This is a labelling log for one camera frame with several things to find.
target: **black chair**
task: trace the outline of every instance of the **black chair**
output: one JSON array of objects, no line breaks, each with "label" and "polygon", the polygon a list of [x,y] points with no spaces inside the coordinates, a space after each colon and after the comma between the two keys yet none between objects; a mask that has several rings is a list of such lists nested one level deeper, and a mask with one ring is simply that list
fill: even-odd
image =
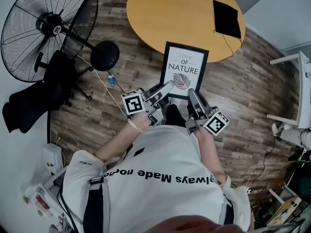
[{"label": "black chair", "polygon": [[70,106],[69,99],[73,98],[71,91],[73,87],[80,90],[87,99],[92,99],[76,85],[77,79],[86,71],[92,71],[92,67],[77,72],[74,67],[75,61],[61,51],[54,53],[48,65],[42,63],[41,58],[40,54],[35,69],[38,67],[47,69],[44,82],[37,82],[12,94],[2,109],[9,132],[20,129],[22,133],[26,133],[48,110],[58,110],[64,102]]}]

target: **table top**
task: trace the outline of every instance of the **table top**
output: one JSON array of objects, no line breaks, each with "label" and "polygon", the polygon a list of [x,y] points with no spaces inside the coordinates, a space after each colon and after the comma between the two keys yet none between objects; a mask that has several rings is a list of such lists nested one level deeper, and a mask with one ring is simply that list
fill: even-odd
[{"label": "table top", "polygon": [[[238,10],[243,41],[245,22],[239,6],[234,0],[217,1]],[[126,10],[135,33],[161,53],[171,41],[209,50],[207,62],[218,62],[241,47],[239,39],[214,32],[213,0],[128,0]]]}]

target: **black fan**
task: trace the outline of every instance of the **black fan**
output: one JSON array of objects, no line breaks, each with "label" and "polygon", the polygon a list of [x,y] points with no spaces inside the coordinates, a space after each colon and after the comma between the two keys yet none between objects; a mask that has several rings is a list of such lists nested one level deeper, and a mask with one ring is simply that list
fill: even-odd
[{"label": "black fan", "polygon": [[53,54],[65,44],[75,52],[89,47],[94,68],[111,69],[119,58],[118,46],[104,41],[94,47],[87,42],[97,11],[98,0],[17,0],[1,36],[7,70],[21,81],[43,80]]}]

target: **black and white square marker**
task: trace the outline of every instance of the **black and white square marker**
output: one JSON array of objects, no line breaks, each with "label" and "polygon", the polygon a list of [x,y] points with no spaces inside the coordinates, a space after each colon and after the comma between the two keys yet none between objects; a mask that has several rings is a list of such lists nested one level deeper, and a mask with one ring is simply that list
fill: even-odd
[{"label": "black and white square marker", "polygon": [[128,92],[121,95],[126,113],[132,115],[145,111],[141,94],[137,91]]},{"label": "black and white square marker", "polygon": [[229,119],[226,118],[220,111],[215,113],[204,125],[208,131],[214,136],[217,136],[229,123]]}]

